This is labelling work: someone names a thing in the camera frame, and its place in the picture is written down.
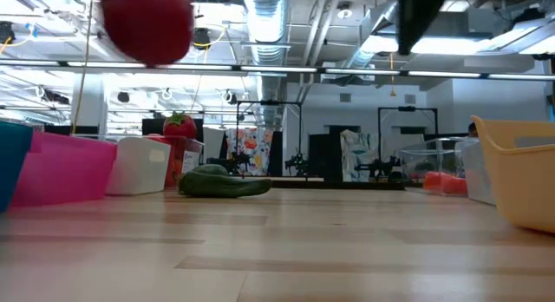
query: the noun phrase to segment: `green vegetable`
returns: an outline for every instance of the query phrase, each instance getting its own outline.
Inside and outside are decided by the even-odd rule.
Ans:
[[[225,169],[225,167],[222,167],[219,164],[205,164],[203,166],[194,168],[193,172],[202,173],[202,174],[229,176],[229,173],[227,173],[227,170]]]
[[[189,172],[178,183],[180,194],[193,197],[238,198],[264,194],[271,188],[271,180],[246,181],[229,175]]]

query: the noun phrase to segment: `wooden floor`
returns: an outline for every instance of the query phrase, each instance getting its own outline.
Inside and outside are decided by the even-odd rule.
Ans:
[[[408,192],[109,197],[0,217],[2,302],[555,301],[555,237]]]

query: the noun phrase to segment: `pink plastic container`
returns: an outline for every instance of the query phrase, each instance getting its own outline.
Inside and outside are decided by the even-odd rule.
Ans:
[[[103,141],[33,134],[11,207],[100,200],[108,186],[117,146]]]

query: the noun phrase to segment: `teal bin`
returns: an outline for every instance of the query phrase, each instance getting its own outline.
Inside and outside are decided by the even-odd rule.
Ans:
[[[32,139],[33,128],[0,121],[0,213],[10,206]]]

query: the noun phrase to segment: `yellow plastic tub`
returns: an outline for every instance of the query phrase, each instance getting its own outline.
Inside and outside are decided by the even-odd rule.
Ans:
[[[523,137],[555,137],[555,124],[472,119],[501,214],[515,226],[555,233],[555,144],[516,144]]]

